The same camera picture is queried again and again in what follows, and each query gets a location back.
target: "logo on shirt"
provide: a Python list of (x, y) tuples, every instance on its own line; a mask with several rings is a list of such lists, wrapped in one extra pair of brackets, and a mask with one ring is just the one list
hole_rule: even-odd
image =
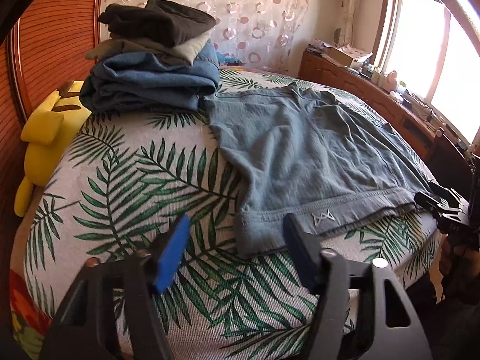
[(315, 214), (312, 214), (311, 216), (313, 216), (313, 224), (315, 225), (315, 227), (317, 227), (320, 224), (320, 222), (324, 219), (330, 219), (332, 221), (336, 221), (336, 219), (330, 212), (330, 209), (327, 210), (326, 214), (325, 212), (323, 212), (320, 214), (320, 216), (316, 216)]

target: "light blue t-shirt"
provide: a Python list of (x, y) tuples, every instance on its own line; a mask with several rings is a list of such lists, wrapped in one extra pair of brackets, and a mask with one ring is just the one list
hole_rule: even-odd
[(389, 125), (329, 92), (291, 84), (218, 93), (205, 109), (223, 155), (248, 183), (234, 219), (243, 257), (284, 248), (289, 212), (325, 239), (403, 215), (416, 208), (416, 192), (431, 192)]

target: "window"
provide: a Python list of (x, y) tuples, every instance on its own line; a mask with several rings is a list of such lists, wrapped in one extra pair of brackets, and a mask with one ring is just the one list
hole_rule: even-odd
[(471, 143), (480, 126), (480, 57), (440, 0), (390, 0), (375, 57)]

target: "bottle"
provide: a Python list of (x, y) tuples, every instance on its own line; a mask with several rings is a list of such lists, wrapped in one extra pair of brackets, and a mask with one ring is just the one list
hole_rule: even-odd
[(403, 95), (406, 90), (407, 90), (407, 84), (405, 84), (403, 81), (400, 81), (398, 83), (397, 93), (400, 93), (401, 95)]
[(378, 80), (380, 80), (380, 69), (376, 66), (371, 73), (371, 82), (378, 85)]
[(386, 83), (387, 83), (387, 75), (385, 73), (381, 73), (380, 78), (378, 78), (378, 86), (382, 89), (385, 89)]
[(363, 62), (362, 66), (361, 66), (362, 74), (367, 75), (367, 69), (368, 69), (368, 62), (365, 61), (365, 62)]
[(374, 66), (372, 64), (368, 64), (366, 75), (368, 78), (370, 78), (370, 80), (373, 73), (374, 73)]

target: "wooden headboard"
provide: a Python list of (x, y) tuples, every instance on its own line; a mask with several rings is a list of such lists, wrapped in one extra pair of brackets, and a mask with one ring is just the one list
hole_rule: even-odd
[(9, 34), (16, 95), (28, 117), (68, 80), (84, 80), (98, 42), (99, 0), (34, 0)]
[(0, 323), (10, 325), (11, 248), (20, 219), (14, 214), (26, 145), (20, 133), (32, 111), (59, 85), (84, 80), (99, 42), (99, 0), (33, 0), (0, 48)]

